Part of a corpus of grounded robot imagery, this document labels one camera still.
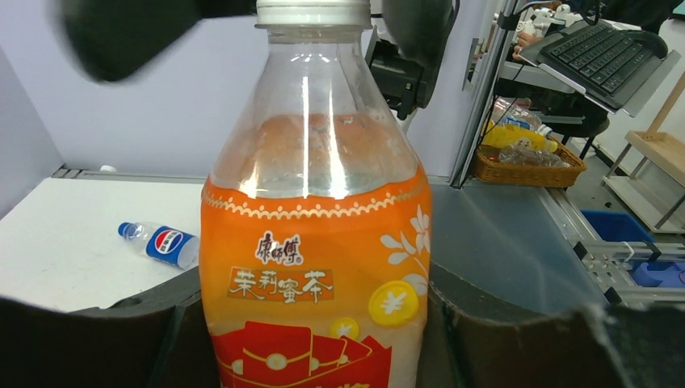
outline blue bottle cap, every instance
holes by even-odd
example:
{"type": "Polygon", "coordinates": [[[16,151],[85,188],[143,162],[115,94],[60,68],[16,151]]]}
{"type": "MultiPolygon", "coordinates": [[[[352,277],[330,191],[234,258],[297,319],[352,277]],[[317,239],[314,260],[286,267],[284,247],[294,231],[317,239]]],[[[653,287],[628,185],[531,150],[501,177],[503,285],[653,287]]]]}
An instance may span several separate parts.
{"type": "Polygon", "coordinates": [[[128,228],[130,225],[132,225],[131,222],[124,222],[121,225],[119,225],[119,236],[126,237],[124,233],[126,232],[126,228],[128,228]]]}

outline bottle neck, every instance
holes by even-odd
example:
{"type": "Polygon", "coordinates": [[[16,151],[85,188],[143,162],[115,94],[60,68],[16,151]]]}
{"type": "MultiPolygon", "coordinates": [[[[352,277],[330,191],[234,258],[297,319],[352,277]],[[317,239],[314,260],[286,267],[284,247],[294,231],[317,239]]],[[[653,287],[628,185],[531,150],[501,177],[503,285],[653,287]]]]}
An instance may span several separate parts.
{"type": "Polygon", "coordinates": [[[271,27],[269,53],[362,55],[361,27],[271,27]]]}

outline pepsi bottle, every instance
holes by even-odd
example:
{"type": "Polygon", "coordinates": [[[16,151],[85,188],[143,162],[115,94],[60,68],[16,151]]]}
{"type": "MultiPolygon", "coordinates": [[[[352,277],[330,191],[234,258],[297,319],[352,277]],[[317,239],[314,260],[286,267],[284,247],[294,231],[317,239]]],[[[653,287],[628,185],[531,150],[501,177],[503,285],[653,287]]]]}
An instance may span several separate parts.
{"type": "Polygon", "coordinates": [[[124,222],[119,235],[141,255],[184,270],[197,265],[200,239],[192,234],[150,222],[124,222]]]}

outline keyboard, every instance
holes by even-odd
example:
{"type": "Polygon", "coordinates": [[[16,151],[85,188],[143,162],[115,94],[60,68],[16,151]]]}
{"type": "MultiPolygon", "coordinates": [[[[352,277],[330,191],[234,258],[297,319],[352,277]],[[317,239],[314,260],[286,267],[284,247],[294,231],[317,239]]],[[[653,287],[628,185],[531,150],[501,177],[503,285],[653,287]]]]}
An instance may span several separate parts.
{"type": "Polygon", "coordinates": [[[661,63],[643,43],[605,22],[563,35],[540,51],[540,63],[613,110],[621,109],[661,63]]]}

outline plastic bottle in basket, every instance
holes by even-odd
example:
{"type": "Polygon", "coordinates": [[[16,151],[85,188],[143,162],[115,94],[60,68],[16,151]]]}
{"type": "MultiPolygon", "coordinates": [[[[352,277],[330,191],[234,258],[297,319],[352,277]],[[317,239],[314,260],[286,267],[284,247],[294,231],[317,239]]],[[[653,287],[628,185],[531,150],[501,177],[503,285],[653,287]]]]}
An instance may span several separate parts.
{"type": "Polygon", "coordinates": [[[257,7],[269,58],[202,195],[222,384],[414,387],[431,194],[362,55],[368,0],[257,7]]]}
{"type": "Polygon", "coordinates": [[[552,136],[552,129],[542,124],[537,115],[503,98],[495,101],[492,120],[500,124],[515,124],[547,138],[552,136]]]}

